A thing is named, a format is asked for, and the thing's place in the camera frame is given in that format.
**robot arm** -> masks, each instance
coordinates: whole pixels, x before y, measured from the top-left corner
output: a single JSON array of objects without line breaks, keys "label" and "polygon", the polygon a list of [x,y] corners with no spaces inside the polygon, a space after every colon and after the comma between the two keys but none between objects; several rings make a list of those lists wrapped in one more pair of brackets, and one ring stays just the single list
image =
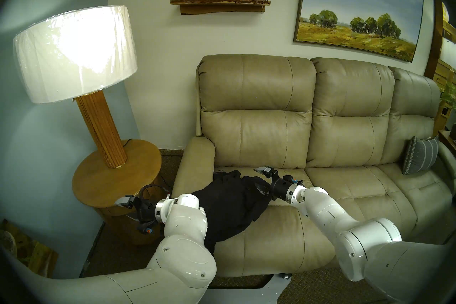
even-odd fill
[{"label": "robot arm", "polygon": [[[134,199],[126,196],[118,203],[128,206],[129,201]],[[146,203],[138,217],[144,224],[150,225],[151,215],[165,223],[165,239],[144,269],[81,279],[48,279],[6,255],[24,284],[42,303],[198,303],[217,270],[214,258],[204,247],[206,214],[199,207],[198,198],[188,194],[152,206]]]},{"label": "robot arm", "polygon": [[288,202],[309,217],[333,244],[344,275],[366,279],[389,298],[412,301],[446,256],[449,246],[401,241],[399,230],[385,218],[358,222],[320,187],[273,168],[255,169],[271,178],[271,196]]}]

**beige leather sofa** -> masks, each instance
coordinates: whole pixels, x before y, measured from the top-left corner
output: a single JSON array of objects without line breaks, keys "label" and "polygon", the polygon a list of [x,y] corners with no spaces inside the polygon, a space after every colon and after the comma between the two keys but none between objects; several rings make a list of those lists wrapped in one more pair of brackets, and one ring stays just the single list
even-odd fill
[{"label": "beige leather sofa", "polygon": [[[379,64],[260,55],[206,56],[196,72],[196,137],[173,197],[217,170],[272,166],[319,186],[359,221],[385,217],[404,240],[437,220],[455,192],[456,160],[440,144],[431,170],[402,175],[407,141],[432,135],[440,92],[430,79]],[[244,232],[215,248],[224,277],[293,273],[334,262],[306,217],[272,201]]]}]

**wall shelf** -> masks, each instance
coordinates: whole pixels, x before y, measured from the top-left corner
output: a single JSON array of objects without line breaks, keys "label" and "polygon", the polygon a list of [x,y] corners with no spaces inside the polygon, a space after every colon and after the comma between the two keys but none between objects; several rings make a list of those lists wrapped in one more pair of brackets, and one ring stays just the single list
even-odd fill
[{"label": "wall shelf", "polygon": [[203,14],[214,12],[264,12],[271,1],[263,0],[171,0],[179,5],[181,14]]},{"label": "wall shelf", "polygon": [[181,7],[181,14],[214,12],[264,12],[271,1],[262,0],[171,0]]}]

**white lamp shade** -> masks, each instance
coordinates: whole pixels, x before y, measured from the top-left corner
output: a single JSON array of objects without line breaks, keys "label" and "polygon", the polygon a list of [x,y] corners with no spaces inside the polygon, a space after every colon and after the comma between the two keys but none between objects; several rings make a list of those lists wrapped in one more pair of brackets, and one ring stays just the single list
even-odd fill
[{"label": "white lamp shade", "polygon": [[443,38],[440,57],[443,62],[456,69],[456,44]]},{"label": "white lamp shade", "polygon": [[125,6],[62,13],[30,26],[13,41],[22,82],[34,103],[93,93],[138,69]]}]

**gray pillow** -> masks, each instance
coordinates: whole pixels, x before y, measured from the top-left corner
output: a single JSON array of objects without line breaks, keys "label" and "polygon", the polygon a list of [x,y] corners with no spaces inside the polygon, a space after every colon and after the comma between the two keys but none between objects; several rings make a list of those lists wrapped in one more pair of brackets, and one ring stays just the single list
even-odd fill
[{"label": "gray pillow", "polygon": [[408,175],[429,169],[434,165],[439,152],[439,138],[419,139],[413,136],[407,148],[402,174]]}]

